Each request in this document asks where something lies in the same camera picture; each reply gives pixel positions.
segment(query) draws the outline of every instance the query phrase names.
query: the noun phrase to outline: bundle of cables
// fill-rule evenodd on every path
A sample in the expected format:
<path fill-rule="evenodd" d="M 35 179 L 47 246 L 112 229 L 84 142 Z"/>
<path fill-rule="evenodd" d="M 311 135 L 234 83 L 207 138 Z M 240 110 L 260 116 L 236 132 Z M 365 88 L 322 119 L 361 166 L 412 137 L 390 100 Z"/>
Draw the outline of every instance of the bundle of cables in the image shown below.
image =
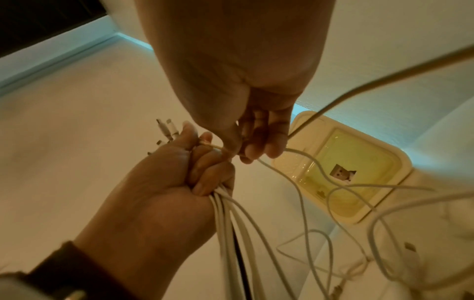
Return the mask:
<path fill-rule="evenodd" d="M 425 62 L 421 65 L 417 65 L 415 67 L 411 67 L 399 72 L 396 72 L 394 74 L 385 76 L 383 78 L 380 78 L 378 80 L 372 81 L 370 83 L 367 83 L 363 86 L 357 87 L 333 102 L 331 102 L 329 105 L 312 115 L 307 121 L 305 121 L 301 126 L 296 128 L 289 136 L 288 138 L 292 138 L 294 135 L 296 135 L 298 132 L 300 132 L 304 127 L 306 127 L 309 123 L 313 122 L 315 119 L 317 119 L 319 116 L 330 110 L 331 108 L 335 107 L 336 105 L 340 104 L 341 102 L 347 100 L 350 97 L 353 97 L 357 94 L 360 94 L 362 92 L 366 92 L 368 90 L 372 90 L 374 88 L 378 88 L 384 85 L 388 85 L 400 80 L 404 80 L 407 78 L 410 78 L 412 76 L 416 76 L 428 71 L 432 71 L 435 69 L 439 69 L 454 63 L 458 63 L 467 59 L 474 58 L 474 45 L 464 48 L 462 50 L 456 51 L 454 53 L 450 53 L 448 55 L 433 59 L 431 61 Z M 164 126 L 162 123 L 159 121 L 160 128 L 162 129 L 163 133 L 165 135 L 170 134 L 168 129 L 166 129 L 166 126 Z M 177 134 L 177 130 L 174 128 L 172 125 L 172 122 L 168 120 L 168 126 L 171 128 L 171 131 L 174 132 L 172 135 Z M 219 146 L 215 146 L 212 144 L 209 144 L 205 141 L 201 141 L 201 144 L 208 145 L 217 149 L 221 149 Z M 378 212 L 377 209 L 371 205 L 368 201 L 366 201 L 361 195 L 356 193 L 355 191 L 352 190 L 353 187 L 377 187 L 377 188 L 390 188 L 390 189 L 418 189 L 418 190 L 426 190 L 426 191 L 433 191 L 430 188 L 426 187 L 415 187 L 415 186 L 402 186 L 402 185 L 379 185 L 379 184 L 353 184 L 353 185 L 340 185 L 336 183 L 335 181 L 331 180 L 329 176 L 324 172 L 321 164 L 311 155 L 308 153 L 305 153 L 300 150 L 296 149 L 290 149 L 286 148 L 286 152 L 291 152 L 295 153 L 298 155 L 303 155 L 306 158 L 308 158 L 310 161 L 315 163 L 315 165 L 319 168 L 321 174 L 324 176 L 324 178 L 329 181 L 330 183 L 334 184 L 336 188 L 331 190 L 327 197 L 326 197 L 326 206 L 327 210 L 331 216 L 331 218 L 334 220 L 334 222 L 341 228 L 341 230 L 347 234 L 354 243 L 357 244 L 358 248 L 360 249 L 362 253 L 362 258 L 356 262 L 352 266 L 349 267 L 349 269 L 344 273 L 344 274 L 334 274 L 333 272 L 333 264 L 334 264 L 334 255 L 333 255 L 333 246 L 331 239 L 329 236 L 317 229 L 309 229 L 308 228 L 308 222 L 307 222 L 307 217 L 305 213 L 305 207 L 304 207 L 304 202 L 303 202 L 303 196 L 301 194 L 300 188 L 298 187 L 297 183 L 291 180 L 288 176 L 280 172 L 279 170 L 273 168 L 272 166 L 268 165 L 267 163 L 263 162 L 262 160 L 258 160 L 260 163 L 265 165 L 266 167 L 272 169 L 273 171 L 281 174 L 284 176 L 293 186 L 296 188 L 300 200 L 300 205 L 301 205 L 301 211 L 302 211 L 302 218 L 303 218 L 303 224 L 304 224 L 304 232 L 291 240 L 279 245 L 277 247 L 277 251 L 281 253 L 282 255 L 285 255 L 291 259 L 294 259 L 296 261 L 299 261 L 301 263 L 305 263 L 310 267 L 311 273 L 313 274 L 316 283 L 324 297 L 325 300 L 337 300 L 339 296 L 342 293 L 344 284 L 346 283 L 347 280 L 352 280 L 355 276 L 361 275 L 367 268 L 368 264 L 371 261 L 375 261 L 380 268 L 382 274 L 389 280 L 392 281 L 399 281 L 406 286 L 408 286 L 411 289 L 418 290 L 418 291 L 424 291 L 424 290 L 434 290 L 434 289 L 440 289 L 444 288 L 453 284 L 457 284 L 463 280 L 465 280 L 468 277 L 471 277 L 474 275 L 474 263 L 468 265 L 461 271 L 450 275 L 446 278 L 443 278 L 441 280 L 438 280 L 436 282 L 431 282 L 431 283 L 426 283 L 424 281 L 406 281 L 403 277 L 403 272 L 404 270 L 394 270 L 390 264 L 382 258 L 380 255 L 380 252 L 377 248 L 377 245 L 375 243 L 375 237 L 374 237 L 374 227 L 378 221 L 381 222 L 381 224 L 384 226 L 384 228 L 387 231 L 388 237 L 391 239 L 395 251 L 397 255 L 402 259 L 403 261 L 403 253 L 400 245 L 398 244 L 397 240 L 395 239 L 394 234 L 390 230 L 388 224 L 384 221 L 384 217 L 388 214 L 392 214 L 397 211 L 405 210 L 405 209 L 410 209 L 418 206 L 423 206 L 423 205 L 429 205 L 433 203 L 440 203 L 440 202 L 450 202 L 450 201 L 455 201 L 463 198 L 471 198 L 474 197 L 474 191 L 466 191 L 466 192 L 456 192 L 456 193 L 450 193 L 450 194 L 443 194 L 443 195 L 438 195 L 438 196 L 431 196 L 427 197 L 424 199 L 418 199 L 414 201 L 407 202 L 406 204 L 399 205 L 392 207 L 386 211 L 383 212 Z M 367 254 L 365 249 L 362 247 L 362 245 L 358 242 L 358 240 L 350 234 L 350 232 L 345 229 L 332 215 L 331 209 L 330 209 L 330 199 L 331 196 L 333 195 L 334 192 L 338 190 L 347 190 L 348 192 L 354 194 L 359 200 L 361 200 L 365 205 L 367 205 L 371 211 L 374 213 L 377 213 L 371 223 L 368 226 L 368 233 L 367 233 L 367 238 L 368 242 L 371 248 L 372 256 Z M 267 239 L 265 238 L 265 235 L 263 234 L 262 230 L 260 227 L 257 225 L 255 220 L 250 216 L 250 214 L 242 207 L 242 205 L 233 199 L 225 190 L 224 187 L 219 186 L 210 196 L 210 201 L 212 202 L 214 206 L 214 212 L 215 212 L 215 222 L 216 222 L 216 230 L 217 230 L 217 237 L 219 239 L 219 244 L 220 244 L 220 253 L 221 253 L 221 260 L 222 260 L 222 266 L 224 270 L 224 281 L 225 281 L 225 290 L 226 290 L 226 296 L 227 299 L 229 300 L 241 300 L 241 299 L 257 299 L 257 300 L 265 300 L 266 296 L 263 290 L 263 285 L 261 281 L 260 274 L 258 272 L 258 266 L 256 262 L 256 257 L 255 257 L 255 252 L 254 248 L 252 245 L 252 241 L 250 239 L 250 235 L 247 231 L 247 228 L 245 227 L 245 224 L 242 220 L 242 218 L 239 215 L 239 212 L 237 211 L 236 207 L 238 210 L 240 210 L 245 217 L 250 221 L 252 226 L 255 228 L 257 234 L 261 238 L 266 250 L 269 253 L 269 256 L 275 265 L 276 271 L 285 287 L 287 290 L 290 298 L 292 300 L 297 300 L 297 296 L 295 293 L 292 291 L 288 280 L 283 273 L 283 270 L 272 250 L 270 247 L 270 244 L 268 243 Z M 245 268 L 245 263 L 242 258 L 242 253 L 240 251 L 240 247 L 238 244 L 238 240 L 236 237 L 236 232 L 234 230 L 234 225 L 238 228 L 238 232 L 241 235 L 241 240 L 243 242 L 246 256 L 248 257 L 248 264 L 250 267 L 250 274 L 251 274 L 251 287 L 250 283 L 248 281 L 247 277 L 247 271 Z M 328 244 L 328 250 L 329 250 L 329 268 L 324 269 L 322 267 L 314 266 L 313 265 L 313 257 L 311 255 L 310 251 L 310 243 L 309 243 L 309 234 L 311 232 L 318 233 L 322 235 L 326 240 Z M 306 245 L 306 254 L 308 260 L 305 262 L 303 260 L 300 260 L 298 258 L 295 258 L 293 256 L 290 256 L 283 251 L 281 251 L 279 248 L 280 246 L 283 246 L 285 244 L 291 243 L 292 241 L 296 240 L 297 238 L 304 236 L 305 237 L 305 245 Z M 409 268 L 408 263 L 405 263 L 405 269 Z M 317 270 L 326 272 L 328 273 L 327 276 L 327 281 L 325 284 L 321 281 L 321 279 L 318 276 Z M 333 290 L 331 291 L 331 278 L 332 276 L 342 278 L 342 281 L 339 285 L 333 287 Z"/>

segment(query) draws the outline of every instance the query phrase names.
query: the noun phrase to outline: dark sleeve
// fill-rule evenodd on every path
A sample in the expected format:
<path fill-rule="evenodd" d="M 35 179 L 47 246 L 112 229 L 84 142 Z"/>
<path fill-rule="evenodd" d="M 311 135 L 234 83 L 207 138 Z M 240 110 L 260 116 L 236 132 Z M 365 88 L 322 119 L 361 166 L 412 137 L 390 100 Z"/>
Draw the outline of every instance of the dark sleeve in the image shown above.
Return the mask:
<path fill-rule="evenodd" d="M 87 300 L 137 300 L 72 242 L 53 252 L 29 274 L 17 278 L 54 299 L 83 291 Z"/>

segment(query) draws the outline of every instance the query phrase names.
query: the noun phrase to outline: black cable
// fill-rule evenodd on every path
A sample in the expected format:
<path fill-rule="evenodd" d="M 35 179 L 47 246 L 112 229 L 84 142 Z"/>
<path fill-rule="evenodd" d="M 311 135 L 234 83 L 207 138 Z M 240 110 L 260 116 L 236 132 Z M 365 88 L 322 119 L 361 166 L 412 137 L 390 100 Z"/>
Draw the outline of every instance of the black cable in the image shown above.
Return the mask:
<path fill-rule="evenodd" d="M 245 263 L 243 262 L 242 252 L 240 252 L 240 246 L 238 245 L 236 231 L 234 230 L 233 226 L 232 226 L 232 235 L 234 236 L 234 245 L 236 249 L 238 268 L 240 269 L 240 278 L 242 279 L 245 299 L 252 300 L 252 292 L 250 291 L 250 285 L 248 283 L 247 270 L 245 269 Z"/>

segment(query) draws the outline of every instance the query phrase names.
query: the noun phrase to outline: dark background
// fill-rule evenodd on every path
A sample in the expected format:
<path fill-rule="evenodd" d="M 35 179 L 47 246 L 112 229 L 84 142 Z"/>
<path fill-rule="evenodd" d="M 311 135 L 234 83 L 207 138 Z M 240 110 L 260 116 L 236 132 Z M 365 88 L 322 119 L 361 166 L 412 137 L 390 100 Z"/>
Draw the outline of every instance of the dark background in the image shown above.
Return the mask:
<path fill-rule="evenodd" d="M 99 0 L 0 0 L 0 57 L 106 14 Z"/>

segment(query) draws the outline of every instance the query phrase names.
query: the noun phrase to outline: person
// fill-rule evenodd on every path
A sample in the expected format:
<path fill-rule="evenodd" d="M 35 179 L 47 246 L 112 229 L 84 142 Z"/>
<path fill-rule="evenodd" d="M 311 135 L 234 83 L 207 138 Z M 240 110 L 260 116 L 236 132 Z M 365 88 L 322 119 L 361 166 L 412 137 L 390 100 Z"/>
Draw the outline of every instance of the person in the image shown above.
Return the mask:
<path fill-rule="evenodd" d="M 2 276 L 54 299 L 81 291 L 89 300 L 164 295 L 183 261 L 215 232 L 207 195 L 218 184 L 232 192 L 229 159 L 241 152 L 248 164 L 283 152 L 292 107 L 319 64 L 334 7 L 334 0 L 135 3 L 179 101 L 224 150 L 199 145 L 185 123 L 175 141 L 130 171 L 74 241 L 29 274 Z M 212 134 L 200 138 L 210 142 Z"/>

